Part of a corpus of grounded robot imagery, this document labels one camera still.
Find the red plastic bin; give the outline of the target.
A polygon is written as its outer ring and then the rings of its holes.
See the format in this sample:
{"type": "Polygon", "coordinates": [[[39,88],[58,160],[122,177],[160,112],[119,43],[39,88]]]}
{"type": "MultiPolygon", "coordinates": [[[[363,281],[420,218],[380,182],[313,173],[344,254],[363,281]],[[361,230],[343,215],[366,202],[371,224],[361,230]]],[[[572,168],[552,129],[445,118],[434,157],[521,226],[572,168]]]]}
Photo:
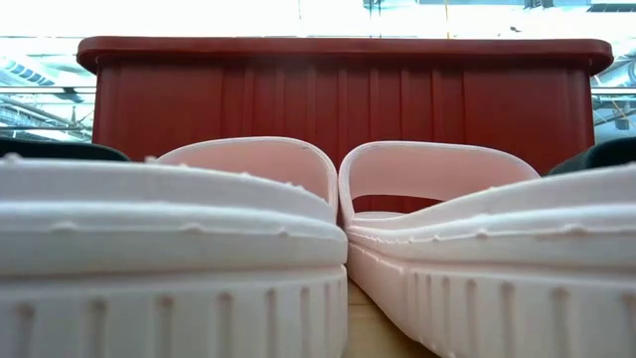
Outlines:
{"type": "Polygon", "coordinates": [[[472,144],[546,173],[594,142],[593,39],[91,37],[92,139],[133,159],[217,138],[287,136],[335,162],[379,140],[472,144]]]}

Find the pink foam slide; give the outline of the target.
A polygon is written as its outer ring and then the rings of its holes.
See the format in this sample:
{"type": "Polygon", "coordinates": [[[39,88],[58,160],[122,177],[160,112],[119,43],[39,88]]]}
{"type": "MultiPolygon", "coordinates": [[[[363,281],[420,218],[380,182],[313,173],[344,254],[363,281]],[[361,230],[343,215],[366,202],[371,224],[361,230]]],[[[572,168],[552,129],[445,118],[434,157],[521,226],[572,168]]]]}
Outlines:
{"type": "Polygon", "coordinates": [[[0,358],[342,358],[337,175],[288,137],[0,157],[0,358]]]}
{"type": "Polygon", "coordinates": [[[442,358],[636,358],[636,163],[542,176],[492,148],[360,145],[351,280],[442,358]]]}

